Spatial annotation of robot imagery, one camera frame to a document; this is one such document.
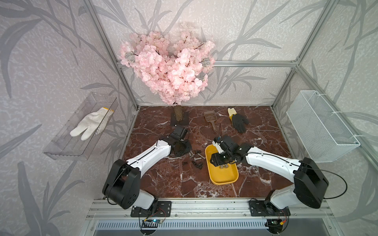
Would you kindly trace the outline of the yellow plastic storage tray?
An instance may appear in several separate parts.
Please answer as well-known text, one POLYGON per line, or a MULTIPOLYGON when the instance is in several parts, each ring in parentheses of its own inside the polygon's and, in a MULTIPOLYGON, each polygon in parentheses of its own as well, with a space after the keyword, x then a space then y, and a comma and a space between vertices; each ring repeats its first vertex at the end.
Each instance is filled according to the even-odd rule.
POLYGON ((217 153, 217 149, 213 145, 208 145, 205 149, 206 162, 210 180, 215 185, 226 185, 234 183, 239 178, 239 172, 236 164, 228 164, 227 167, 215 167, 210 163, 211 155, 217 153))

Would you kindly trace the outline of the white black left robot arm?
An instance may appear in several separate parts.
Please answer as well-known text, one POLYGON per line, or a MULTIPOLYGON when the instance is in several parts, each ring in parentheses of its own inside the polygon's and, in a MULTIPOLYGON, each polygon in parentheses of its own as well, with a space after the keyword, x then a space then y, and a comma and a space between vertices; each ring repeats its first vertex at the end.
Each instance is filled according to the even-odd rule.
POLYGON ((186 128, 177 125, 171 134, 159 138, 141 154, 126 161, 115 161, 103 186, 103 195, 123 209, 138 207, 154 214, 158 198, 141 190, 141 179, 163 158, 171 154, 181 157, 190 152, 192 146, 186 138, 187 133, 186 128))

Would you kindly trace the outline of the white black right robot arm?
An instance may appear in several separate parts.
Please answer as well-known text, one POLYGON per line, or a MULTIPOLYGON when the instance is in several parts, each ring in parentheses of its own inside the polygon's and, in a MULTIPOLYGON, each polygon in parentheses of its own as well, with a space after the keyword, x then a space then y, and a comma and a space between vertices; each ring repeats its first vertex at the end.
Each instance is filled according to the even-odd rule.
POLYGON ((302 203, 311 208, 320 208, 329 182, 317 164, 309 159, 291 159, 272 154, 248 143, 238 145, 231 137, 216 137, 212 144, 217 152, 210 163, 215 166, 234 164, 245 160, 289 180, 292 185, 272 190, 264 201, 256 200, 268 214, 302 203))

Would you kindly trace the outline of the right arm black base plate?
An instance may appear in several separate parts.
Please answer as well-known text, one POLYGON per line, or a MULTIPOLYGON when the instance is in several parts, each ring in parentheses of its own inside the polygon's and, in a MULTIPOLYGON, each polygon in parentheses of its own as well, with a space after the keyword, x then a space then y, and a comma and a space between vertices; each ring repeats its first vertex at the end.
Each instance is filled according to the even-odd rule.
POLYGON ((248 201, 249 210, 251 216, 261 216, 261 217, 269 217, 269 216, 283 216, 289 217, 291 216, 290 210, 288 207, 284 209, 278 209, 272 203, 266 200, 258 200, 252 198, 248 201))

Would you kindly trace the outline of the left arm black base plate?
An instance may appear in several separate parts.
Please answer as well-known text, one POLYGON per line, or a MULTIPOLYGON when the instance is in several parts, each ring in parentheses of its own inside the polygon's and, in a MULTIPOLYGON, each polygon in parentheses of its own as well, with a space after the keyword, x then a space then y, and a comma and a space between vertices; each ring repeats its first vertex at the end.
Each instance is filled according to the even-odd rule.
POLYGON ((149 209, 143 209, 133 206, 131 217, 133 218, 149 218, 149 217, 170 217, 172 210, 171 201, 157 201, 149 209))

